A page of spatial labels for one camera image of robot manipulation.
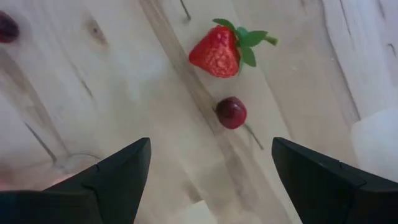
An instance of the wood grain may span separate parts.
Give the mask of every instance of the wood grain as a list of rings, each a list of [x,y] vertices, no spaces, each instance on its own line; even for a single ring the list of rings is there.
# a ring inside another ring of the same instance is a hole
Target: wood grain
[[[149,136],[137,223],[300,223],[271,158],[273,137],[366,162],[349,133],[396,107],[394,0],[184,3],[190,21],[179,0],[0,2],[21,28],[0,46],[2,189],[37,186],[27,179],[52,168],[46,148],[106,157]],[[214,78],[187,55],[216,17],[281,43],[255,48],[257,68]],[[264,151],[218,122],[213,108],[228,96],[244,101]]]

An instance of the strawberry leaf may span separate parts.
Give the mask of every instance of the strawberry leaf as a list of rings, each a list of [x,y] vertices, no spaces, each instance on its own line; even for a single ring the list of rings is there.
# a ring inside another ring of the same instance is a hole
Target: strawberry leaf
[[[266,38],[267,34],[268,32],[262,30],[248,32],[241,39],[241,47],[254,47],[260,44],[260,42]]]
[[[225,26],[227,28],[229,28],[231,31],[235,31],[235,26],[228,20],[226,19],[213,19],[213,22],[221,25],[221,26]]]
[[[244,27],[236,28],[236,32],[241,36],[241,39],[249,33]]]
[[[257,65],[254,52],[250,47],[242,47],[241,52],[242,52],[242,60],[244,63],[252,67],[255,67]]]
[[[234,33],[235,33],[235,35],[238,37],[238,42],[236,43],[236,45],[237,45],[238,47],[240,47],[241,44],[240,44],[239,42],[240,42],[240,40],[242,39],[242,34],[239,33],[237,30],[234,30]]]
[[[273,46],[276,46],[279,42],[279,39],[276,37],[271,37],[271,36],[266,36],[264,38],[268,43],[272,44]]]

